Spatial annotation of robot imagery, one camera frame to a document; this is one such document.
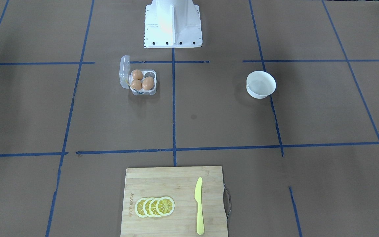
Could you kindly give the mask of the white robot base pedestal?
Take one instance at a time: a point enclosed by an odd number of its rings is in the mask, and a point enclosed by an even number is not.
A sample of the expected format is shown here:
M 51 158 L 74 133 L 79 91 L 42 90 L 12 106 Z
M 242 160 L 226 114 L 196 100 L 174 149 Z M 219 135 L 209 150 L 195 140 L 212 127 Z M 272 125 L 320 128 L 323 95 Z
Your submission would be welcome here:
M 145 48 L 203 45 L 200 8 L 192 0 L 153 0 L 145 7 Z

